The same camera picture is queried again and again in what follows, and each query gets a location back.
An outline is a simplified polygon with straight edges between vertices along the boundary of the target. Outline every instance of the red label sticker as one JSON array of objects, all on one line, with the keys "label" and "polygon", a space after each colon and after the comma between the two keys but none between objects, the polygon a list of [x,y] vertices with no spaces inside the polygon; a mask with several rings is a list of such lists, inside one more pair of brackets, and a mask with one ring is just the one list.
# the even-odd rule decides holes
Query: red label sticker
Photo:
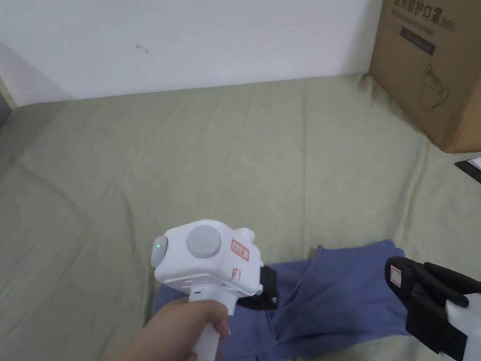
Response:
[{"label": "red label sticker", "polygon": [[391,266],[391,282],[401,287],[401,271],[395,266]]},{"label": "red label sticker", "polygon": [[232,251],[234,253],[237,253],[246,261],[249,260],[249,250],[243,245],[241,245],[239,242],[237,242],[235,239],[232,240]]}]

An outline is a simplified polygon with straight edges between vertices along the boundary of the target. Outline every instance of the gray circular button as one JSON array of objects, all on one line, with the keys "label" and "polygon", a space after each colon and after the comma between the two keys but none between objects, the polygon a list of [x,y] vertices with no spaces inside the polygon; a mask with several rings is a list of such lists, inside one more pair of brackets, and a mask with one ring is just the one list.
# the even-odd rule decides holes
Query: gray circular button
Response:
[{"label": "gray circular button", "polygon": [[187,236],[187,247],[196,258],[210,258],[219,253],[221,237],[214,227],[195,227]]}]

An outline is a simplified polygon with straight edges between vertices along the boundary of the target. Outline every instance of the finger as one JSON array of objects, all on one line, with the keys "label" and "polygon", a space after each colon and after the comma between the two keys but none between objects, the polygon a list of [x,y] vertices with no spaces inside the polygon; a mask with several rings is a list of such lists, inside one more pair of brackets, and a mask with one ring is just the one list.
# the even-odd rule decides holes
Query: finger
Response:
[{"label": "finger", "polygon": [[205,323],[217,324],[227,320],[227,307],[213,300],[202,300],[189,303],[195,307],[199,314],[203,315]]},{"label": "finger", "polygon": [[184,361],[197,361],[197,354],[193,352],[189,352],[187,356],[184,358]]},{"label": "finger", "polygon": [[221,357],[224,357],[224,352],[220,348],[218,348],[217,352],[215,353],[215,358],[219,359]]},{"label": "finger", "polygon": [[223,318],[220,322],[215,323],[214,328],[217,333],[219,333],[220,340],[223,340],[230,335],[230,328],[227,322],[227,317]]}]

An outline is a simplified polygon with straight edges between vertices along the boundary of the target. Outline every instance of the hand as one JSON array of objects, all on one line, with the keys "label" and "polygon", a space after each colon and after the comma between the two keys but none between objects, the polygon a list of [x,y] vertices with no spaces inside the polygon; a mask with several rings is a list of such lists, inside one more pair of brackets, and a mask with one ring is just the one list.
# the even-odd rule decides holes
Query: hand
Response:
[{"label": "hand", "polygon": [[195,361],[191,350],[204,326],[212,323],[220,339],[230,334],[227,308],[216,301],[187,303],[187,298],[165,305],[116,361]]}]

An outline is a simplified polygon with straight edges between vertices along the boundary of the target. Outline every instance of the white wall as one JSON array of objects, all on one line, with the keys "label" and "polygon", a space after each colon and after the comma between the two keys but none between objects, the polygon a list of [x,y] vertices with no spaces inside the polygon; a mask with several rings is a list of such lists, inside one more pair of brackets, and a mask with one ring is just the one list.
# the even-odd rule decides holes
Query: white wall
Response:
[{"label": "white wall", "polygon": [[18,105],[367,71],[382,0],[2,0]]}]

